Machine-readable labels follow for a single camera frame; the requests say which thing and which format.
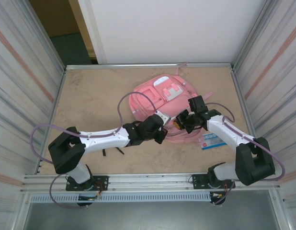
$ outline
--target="backpack strap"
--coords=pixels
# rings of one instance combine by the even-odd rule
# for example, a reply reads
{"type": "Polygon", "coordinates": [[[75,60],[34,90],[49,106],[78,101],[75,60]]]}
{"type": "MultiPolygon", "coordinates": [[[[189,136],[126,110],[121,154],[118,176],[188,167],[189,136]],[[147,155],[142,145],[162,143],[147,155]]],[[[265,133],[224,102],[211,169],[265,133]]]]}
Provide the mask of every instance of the backpack strap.
{"type": "Polygon", "coordinates": [[[182,63],[178,66],[178,68],[176,69],[175,75],[178,76],[179,75],[179,69],[182,68],[183,66],[187,66],[187,62],[182,63]]]}

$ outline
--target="cable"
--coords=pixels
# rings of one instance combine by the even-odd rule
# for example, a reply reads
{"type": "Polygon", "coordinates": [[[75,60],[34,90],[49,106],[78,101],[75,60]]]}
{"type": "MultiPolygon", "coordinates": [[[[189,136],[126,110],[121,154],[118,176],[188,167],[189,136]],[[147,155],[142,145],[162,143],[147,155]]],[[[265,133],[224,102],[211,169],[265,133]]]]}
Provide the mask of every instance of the cable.
{"type": "Polygon", "coordinates": [[[58,203],[58,202],[53,198],[53,196],[52,196],[52,192],[51,192],[51,190],[52,190],[52,186],[53,186],[53,184],[54,184],[54,181],[56,181],[56,179],[57,179],[58,177],[60,177],[61,175],[63,175],[63,174],[59,174],[59,175],[57,175],[57,176],[53,179],[53,181],[51,182],[51,184],[50,184],[49,195],[50,195],[50,199],[53,201],[53,203],[55,203],[55,204],[56,204],[57,206],[59,206],[59,207],[66,208],[66,209],[81,209],[81,208],[86,207],[86,206],[73,207],[73,206],[62,205],[62,204],[58,203]]]}
{"type": "Polygon", "coordinates": [[[232,123],[235,122],[235,116],[234,116],[234,114],[231,112],[231,110],[229,110],[228,107],[224,106],[224,105],[221,104],[221,103],[217,103],[217,102],[208,102],[208,103],[205,103],[205,105],[208,105],[208,104],[216,104],[216,105],[219,105],[219,106],[225,108],[225,109],[230,113],[230,115],[232,116],[232,119],[231,119],[230,117],[228,117],[228,116],[224,116],[224,117],[225,117],[227,120],[229,120],[230,122],[232,122],[232,123]]]}
{"type": "Polygon", "coordinates": [[[235,181],[232,182],[232,185],[231,185],[229,191],[227,191],[227,192],[225,193],[225,195],[224,195],[220,200],[218,200],[218,201],[216,201],[216,202],[213,202],[213,205],[217,205],[217,204],[220,203],[223,199],[225,199],[225,198],[227,197],[227,195],[231,192],[231,190],[232,190],[232,188],[234,187],[234,185],[235,185],[235,181]]]}
{"type": "Polygon", "coordinates": [[[225,192],[227,193],[227,191],[228,191],[227,183],[224,183],[224,188],[225,188],[225,192]]]}
{"type": "Polygon", "coordinates": [[[192,178],[192,176],[193,176],[193,175],[191,175],[190,178],[188,178],[188,183],[190,183],[190,184],[194,184],[194,182],[195,182],[195,181],[190,182],[190,179],[192,178]]]}
{"type": "Polygon", "coordinates": [[[121,104],[121,102],[123,101],[124,98],[126,98],[127,96],[129,96],[129,95],[131,95],[131,94],[140,94],[140,95],[144,96],[144,97],[145,97],[145,98],[151,103],[151,105],[152,105],[154,111],[157,112],[157,109],[156,109],[155,105],[153,104],[153,102],[152,102],[152,101],[151,101],[151,100],[150,100],[145,94],[143,94],[142,92],[129,92],[129,93],[127,93],[125,96],[123,96],[123,97],[120,99],[120,101],[119,101],[119,103],[118,103],[118,105],[117,105],[117,111],[118,111],[118,115],[119,115],[119,122],[120,122],[120,125],[119,125],[119,127],[118,127],[114,132],[109,133],[109,134],[103,134],[103,135],[86,136],[86,135],[81,135],[81,134],[77,134],[77,133],[70,132],[70,131],[68,131],[68,130],[66,130],[66,129],[63,129],[63,128],[58,127],[58,126],[55,126],[55,125],[51,125],[51,124],[39,124],[39,125],[37,125],[37,126],[35,126],[35,127],[33,128],[32,132],[31,132],[31,134],[30,134],[30,148],[31,148],[32,152],[34,153],[35,156],[37,156],[37,157],[38,157],[39,159],[41,159],[42,161],[45,161],[45,162],[47,162],[47,163],[49,163],[49,164],[53,164],[52,161],[47,160],[46,158],[44,158],[44,157],[42,157],[41,155],[39,155],[39,154],[35,151],[34,146],[33,146],[33,135],[34,135],[35,131],[36,131],[37,129],[41,128],[41,127],[55,128],[55,129],[57,129],[57,130],[60,130],[61,132],[67,133],[67,134],[69,134],[69,135],[73,135],[73,136],[78,137],[78,138],[106,138],[106,137],[112,136],[113,134],[117,133],[117,132],[121,129],[121,127],[123,126],[123,117],[122,117],[122,115],[121,115],[121,113],[120,113],[120,104],[121,104]]]}
{"type": "Polygon", "coordinates": [[[100,181],[94,181],[93,183],[95,185],[95,187],[98,189],[99,191],[99,194],[103,191],[103,184],[100,182],[100,181]],[[101,188],[101,191],[99,190],[98,186],[96,183],[99,183],[100,184],[100,188],[101,188]]]}
{"type": "Polygon", "coordinates": [[[97,184],[93,183],[93,185],[97,188],[98,194],[100,195],[101,194],[101,190],[98,188],[97,184]]]}

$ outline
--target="beige tabletop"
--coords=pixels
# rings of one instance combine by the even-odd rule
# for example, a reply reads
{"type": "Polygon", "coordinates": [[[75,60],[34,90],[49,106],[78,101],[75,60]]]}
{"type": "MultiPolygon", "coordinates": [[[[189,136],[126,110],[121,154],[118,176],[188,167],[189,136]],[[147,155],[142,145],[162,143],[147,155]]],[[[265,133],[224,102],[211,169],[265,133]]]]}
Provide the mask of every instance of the beige tabletop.
{"type": "MultiPolygon", "coordinates": [[[[82,69],[68,70],[58,103],[54,125],[67,128],[75,126],[79,131],[101,131],[119,126],[118,101],[136,86],[160,74],[174,74],[172,68],[155,69],[82,69]]],[[[214,93],[206,102],[226,105],[235,115],[237,126],[247,132],[229,68],[182,68],[181,77],[190,82],[198,94],[214,93]]],[[[209,106],[224,115],[228,112],[219,106],[209,106]]],[[[128,100],[121,105],[124,123],[134,121],[128,100]]],[[[49,143],[60,134],[50,133],[49,143]]],[[[234,150],[229,146],[202,150],[198,144],[161,145],[153,140],[139,146],[107,149],[85,155],[81,161],[88,164],[92,173],[190,173],[205,172],[220,162],[233,162],[234,150]]],[[[55,174],[53,165],[43,163],[41,174],[55,174]]]]}

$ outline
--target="white wall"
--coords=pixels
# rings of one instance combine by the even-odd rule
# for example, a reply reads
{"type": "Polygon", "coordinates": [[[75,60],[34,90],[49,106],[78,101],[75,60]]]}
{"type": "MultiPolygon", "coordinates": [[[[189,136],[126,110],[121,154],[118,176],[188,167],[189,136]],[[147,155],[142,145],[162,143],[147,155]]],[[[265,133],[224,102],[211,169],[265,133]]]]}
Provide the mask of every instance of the white wall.
{"type": "Polygon", "coordinates": [[[232,62],[265,0],[79,0],[100,64],[232,62]]]}

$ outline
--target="metal panel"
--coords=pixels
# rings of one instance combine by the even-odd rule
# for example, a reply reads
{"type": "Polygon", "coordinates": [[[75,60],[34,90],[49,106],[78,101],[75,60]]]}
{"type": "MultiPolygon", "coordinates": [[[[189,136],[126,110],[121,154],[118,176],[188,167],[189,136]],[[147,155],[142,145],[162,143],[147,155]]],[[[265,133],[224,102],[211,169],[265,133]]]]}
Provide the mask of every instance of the metal panel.
{"type": "MultiPolygon", "coordinates": [[[[256,137],[254,125],[253,125],[252,120],[250,118],[250,114],[248,112],[248,109],[247,109],[247,106],[245,103],[245,98],[241,92],[240,85],[239,85],[239,82],[237,79],[237,74],[235,71],[232,70],[231,75],[232,75],[232,79],[233,79],[233,82],[234,82],[234,85],[235,85],[235,88],[236,88],[236,91],[238,94],[239,103],[242,107],[243,114],[245,116],[248,130],[251,135],[256,137]]],[[[276,174],[279,174],[279,170],[278,170],[279,167],[277,167],[277,166],[278,165],[276,165],[276,174]]],[[[279,192],[271,188],[271,189],[269,189],[269,196],[272,201],[272,206],[275,211],[280,229],[281,230],[286,230],[286,229],[293,230],[294,226],[292,224],[292,220],[291,220],[290,216],[288,215],[287,208],[283,205],[282,198],[281,198],[281,195],[279,194],[279,192]]]]}
{"type": "Polygon", "coordinates": [[[24,229],[278,230],[267,191],[232,192],[222,207],[209,202],[97,203],[70,210],[31,204],[24,229]]]}
{"type": "Polygon", "coordinates": [[[240,50],[237,58],[234,60],[234,69],[239,69],[240,65],[244,61],[247,53],[249,52],[251,46],[253,45],[255,39],[260,34],[260,32],[263,30],[265,25],[267,24],[267,21],[270,19],[271,13],[273,9],[276,7],[277,4],[279,4],[279,0],[267,0],[257,21],[255,22],[253,28],[251,29],[251,32],[249,33],[242,49],[240,50]]]}
{"type": "MultiPolygon", "coordinates": [[[[13,229],[24,213],[19,190],[37,165],[30,132],[49,122],[65,72],[35,16],[27,0],[0,1],[0,229],[13,229]]],[[[37,151],[45,136],[36,132],[37,151]]]]}

